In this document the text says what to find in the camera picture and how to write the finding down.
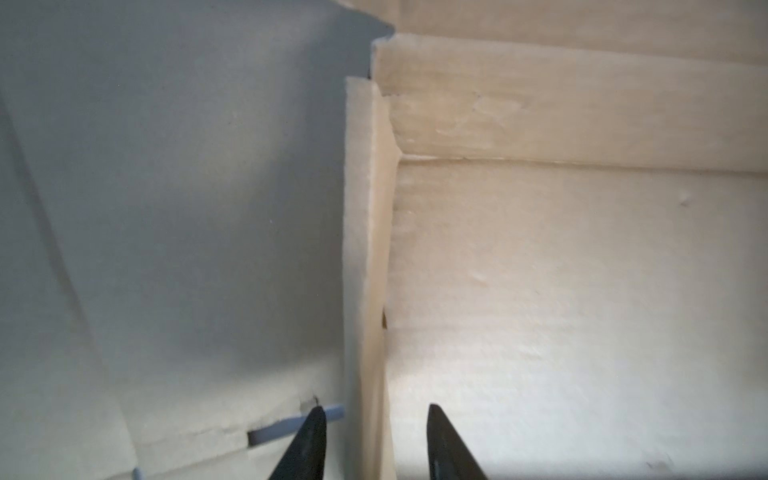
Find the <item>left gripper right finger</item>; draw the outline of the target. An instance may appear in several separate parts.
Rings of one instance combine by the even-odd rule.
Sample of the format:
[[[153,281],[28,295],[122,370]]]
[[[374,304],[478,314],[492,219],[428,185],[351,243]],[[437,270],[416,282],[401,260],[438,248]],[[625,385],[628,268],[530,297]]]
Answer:
[[[444,410],[435,403],[428,408],[426,436],[431,480],[488,479]]]

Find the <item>brown cardboard box sheet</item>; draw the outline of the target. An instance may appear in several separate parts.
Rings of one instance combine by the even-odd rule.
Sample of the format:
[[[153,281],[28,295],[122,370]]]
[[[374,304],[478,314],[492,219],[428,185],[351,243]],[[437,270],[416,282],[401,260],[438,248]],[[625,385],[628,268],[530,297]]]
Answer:
[[[5,1],[1,475],[767,472],[763,1]]]

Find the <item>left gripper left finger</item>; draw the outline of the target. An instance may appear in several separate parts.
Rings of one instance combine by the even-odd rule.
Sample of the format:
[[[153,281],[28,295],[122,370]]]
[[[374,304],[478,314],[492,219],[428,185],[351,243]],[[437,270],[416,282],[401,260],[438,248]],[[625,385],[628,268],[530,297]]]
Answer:
[[[327,449],[327,416],[321,406],[307,415],[269,480],[322,480]]]

